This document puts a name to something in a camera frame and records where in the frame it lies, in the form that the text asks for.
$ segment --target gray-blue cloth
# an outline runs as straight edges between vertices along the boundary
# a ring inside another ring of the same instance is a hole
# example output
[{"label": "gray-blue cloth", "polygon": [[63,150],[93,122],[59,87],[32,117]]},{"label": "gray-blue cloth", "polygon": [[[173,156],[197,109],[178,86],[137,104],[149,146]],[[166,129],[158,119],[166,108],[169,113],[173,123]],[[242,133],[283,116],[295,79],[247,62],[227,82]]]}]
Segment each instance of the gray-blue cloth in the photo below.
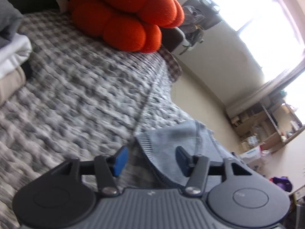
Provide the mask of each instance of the gray-blue cloth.
[{"label": "gray-blue cloth", "polygon": [[[182,124],[150,130],[136,136],[139,145],[147,156],[152,171],[167,187],[183,188],[185,177],[175,157],[177,146],[182,146],[190,155],[203,155],[211,161],[223,162],[232,155],[213,137],[213,132],[196,120]],[[208,177],[206,191],[221,182],[221,177]]]},{"label": "gray-blue cloth", "polygon": [[22,18],[23,15],[8,0],[0,0],[0,48],[13,40]]}]

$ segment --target plaid fabric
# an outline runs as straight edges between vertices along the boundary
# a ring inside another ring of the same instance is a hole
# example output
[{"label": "plaid fabric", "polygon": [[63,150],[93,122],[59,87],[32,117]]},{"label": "plaid fabric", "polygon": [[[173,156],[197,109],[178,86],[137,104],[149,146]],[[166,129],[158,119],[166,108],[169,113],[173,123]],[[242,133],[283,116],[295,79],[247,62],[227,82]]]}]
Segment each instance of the plaid fabric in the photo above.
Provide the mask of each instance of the plaid fabric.
[{"label": "plaid fabric", "polygon": [[[16,191],[69,157],[92,160],[127,145],[120,188],[160,187],[134,135],[189,118],[170,98],[181,75],[171,54],[117,51],[52,11],[25,16],[19,33],[33,44],[34,78],[0,108],[0,227],[18,226]],[[93,177],[84,181],[94,188]]]}]

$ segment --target beige folded cloth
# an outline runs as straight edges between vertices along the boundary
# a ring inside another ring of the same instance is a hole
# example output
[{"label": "beige folded cloth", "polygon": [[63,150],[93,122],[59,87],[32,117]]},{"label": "beige folded cloth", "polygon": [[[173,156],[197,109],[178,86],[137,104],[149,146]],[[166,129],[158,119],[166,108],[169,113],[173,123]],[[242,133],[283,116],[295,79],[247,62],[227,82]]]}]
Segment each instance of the beige folded cloth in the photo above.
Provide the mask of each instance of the beige folded cloth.
[{"label": "beige folded cloth", "polygon": [[24,71],[18,66],[14,71],[0,79],[0,106],[19,88],[25,85]]}]

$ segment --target metal screw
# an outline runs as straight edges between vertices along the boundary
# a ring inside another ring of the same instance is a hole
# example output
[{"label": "metal screw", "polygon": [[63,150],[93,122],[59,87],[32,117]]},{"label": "metal screw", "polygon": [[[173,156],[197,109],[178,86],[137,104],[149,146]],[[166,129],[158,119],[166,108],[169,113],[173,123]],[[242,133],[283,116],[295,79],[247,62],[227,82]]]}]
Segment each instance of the metal screw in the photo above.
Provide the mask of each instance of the metal screw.
[{"label": "metal screw", "polygon": [[117,194],[117,189],[114,187],[104,187],[102,192],[106,195],[114,195]]},{"label": "metal screw", "polygon": [[200,194],[201,193],[201,190],[197,187],[187,187],[187,188],[185,188],[185,191],[188,194]]}]

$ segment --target purple object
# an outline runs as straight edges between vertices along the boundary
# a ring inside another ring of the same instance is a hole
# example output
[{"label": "purple object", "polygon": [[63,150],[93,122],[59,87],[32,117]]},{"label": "purple object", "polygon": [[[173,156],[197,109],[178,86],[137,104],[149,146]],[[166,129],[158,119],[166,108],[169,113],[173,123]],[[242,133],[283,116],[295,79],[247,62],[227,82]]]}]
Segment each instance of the purple object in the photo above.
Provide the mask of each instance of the purple object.
[{"label": "purple object", "polygon": [[274,177],[273,183],[287,192],[292,191],[292,183],[289,181],[288,177]]}]

